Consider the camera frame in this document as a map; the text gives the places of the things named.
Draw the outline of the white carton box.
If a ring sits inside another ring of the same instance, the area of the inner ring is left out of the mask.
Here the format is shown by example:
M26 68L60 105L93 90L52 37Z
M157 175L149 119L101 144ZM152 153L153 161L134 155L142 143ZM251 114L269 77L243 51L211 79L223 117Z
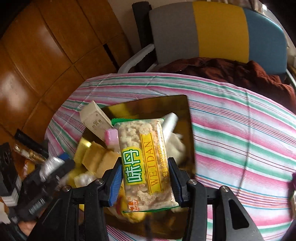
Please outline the white carton box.
M105 132L113 128L111 120L102 111L102 109L91 101L79 112L80 119L83 125L86 126L92 133L105 142Z

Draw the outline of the striped bed sheet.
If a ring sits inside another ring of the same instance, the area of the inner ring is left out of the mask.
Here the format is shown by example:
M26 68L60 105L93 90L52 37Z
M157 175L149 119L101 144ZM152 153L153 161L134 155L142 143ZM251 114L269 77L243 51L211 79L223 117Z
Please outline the striped bed sheet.
M157 96L186 95L193 127L195 176L206 186L226 185L247 210L264 240L289 228L289 188L295 172L295 115L244 88L168 73L97 76L76 87L45 133L49 152L73 156L85 129L79 111Z

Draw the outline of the dark red blanket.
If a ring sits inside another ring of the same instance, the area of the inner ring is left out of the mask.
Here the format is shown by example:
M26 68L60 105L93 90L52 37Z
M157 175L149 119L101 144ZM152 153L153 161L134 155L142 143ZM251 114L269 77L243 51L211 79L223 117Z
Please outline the dark red blanket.
M159 68L176 73L226 82L265 96L295 113L295 91L278 75L268 75L256 62L241 63L220 58L179 59Z

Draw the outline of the yellow sponge block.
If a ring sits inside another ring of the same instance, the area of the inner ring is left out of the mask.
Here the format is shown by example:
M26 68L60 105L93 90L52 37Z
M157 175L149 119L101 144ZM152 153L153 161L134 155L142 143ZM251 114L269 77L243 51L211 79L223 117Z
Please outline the yellow sponge block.
M120 157L119 153L113 152L113 151L107 151L104 154L102 161L98 165L98 169L96 171L96 177L102 178L106 170L112 169L118 157Z

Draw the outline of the gold metal tin box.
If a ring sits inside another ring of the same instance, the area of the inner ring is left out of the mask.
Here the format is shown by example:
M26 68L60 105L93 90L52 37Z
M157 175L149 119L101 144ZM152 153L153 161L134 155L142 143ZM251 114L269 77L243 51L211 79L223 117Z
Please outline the gold metal tin box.
M171 189L168 159L190 177L195 154L188 99L185 95L153 97L99 108L90 102L80 112L85 131L74 160L86 172L74 178L76 187L102 178L121 162L119 193L104 209L112 238L124 232L145 236L144 221L161 238L180 238L186 209Z

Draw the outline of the white foam block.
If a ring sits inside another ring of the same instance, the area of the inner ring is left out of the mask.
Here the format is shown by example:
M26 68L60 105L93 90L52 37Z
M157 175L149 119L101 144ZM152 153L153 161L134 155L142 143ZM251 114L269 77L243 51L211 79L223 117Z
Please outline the white foam block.
M163 119L164 119L164 122L162 124L163 135L164 135L164 139L167 140L177 125L178 116L175 113L168 113L165 116L163 116Z

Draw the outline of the wooden wardrobe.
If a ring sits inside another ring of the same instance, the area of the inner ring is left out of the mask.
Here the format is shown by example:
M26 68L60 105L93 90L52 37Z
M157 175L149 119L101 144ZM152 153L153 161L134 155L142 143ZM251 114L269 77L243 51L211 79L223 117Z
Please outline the wooden wardrobe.
M108 1L31 1L1 37L1 142L22 130L41 142L84 80L132 55Z

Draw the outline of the rice cracker snack pack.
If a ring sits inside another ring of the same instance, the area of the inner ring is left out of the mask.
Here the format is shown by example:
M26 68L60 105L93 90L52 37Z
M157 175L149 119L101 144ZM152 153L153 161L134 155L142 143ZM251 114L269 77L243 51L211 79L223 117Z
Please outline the rice cracker snack pack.
M114 127L122 160L125 212L157 212L178 207L171 189L164 119L119 119Z

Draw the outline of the white bed rail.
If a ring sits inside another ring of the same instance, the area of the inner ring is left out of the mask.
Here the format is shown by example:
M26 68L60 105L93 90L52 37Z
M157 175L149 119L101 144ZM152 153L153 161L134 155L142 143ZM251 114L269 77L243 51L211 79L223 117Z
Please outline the white bed rail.
M149 53L151 53L154 50L155 46L154 44L149 44L143 49L141 49L139 52L137 52L135 55L133 55L131 58L129 58L118 70L118 74L125 74L130 71L131 68L136 66L140 61L144 59L145 56L147 56Z

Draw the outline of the clear plastic bag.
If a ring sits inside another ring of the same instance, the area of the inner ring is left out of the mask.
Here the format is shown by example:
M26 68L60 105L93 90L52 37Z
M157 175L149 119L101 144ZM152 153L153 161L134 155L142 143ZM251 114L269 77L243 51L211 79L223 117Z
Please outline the clear plastic bag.
M97 177L90 172L81 173L74 177L74 184L76 188L84 187L96 180Z

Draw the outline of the pink white plush toy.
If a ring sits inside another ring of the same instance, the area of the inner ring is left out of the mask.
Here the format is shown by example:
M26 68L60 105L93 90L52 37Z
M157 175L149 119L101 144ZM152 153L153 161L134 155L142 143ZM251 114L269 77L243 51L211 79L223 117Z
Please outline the pink white plush toy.
M174 158L176 164L179 166L186 159L186 146L182 142L182 135L178 133L171 133L166 142L167 157Z

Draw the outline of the grey yellow blue headboard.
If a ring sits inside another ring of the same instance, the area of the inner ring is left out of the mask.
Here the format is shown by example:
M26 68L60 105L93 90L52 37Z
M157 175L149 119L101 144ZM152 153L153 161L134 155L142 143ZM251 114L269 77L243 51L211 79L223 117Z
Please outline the grey yellow blue headboard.
M194 57L258 63L269 75L287 68L282 28L250 9L207 1L168 4L150 11L157 60Z

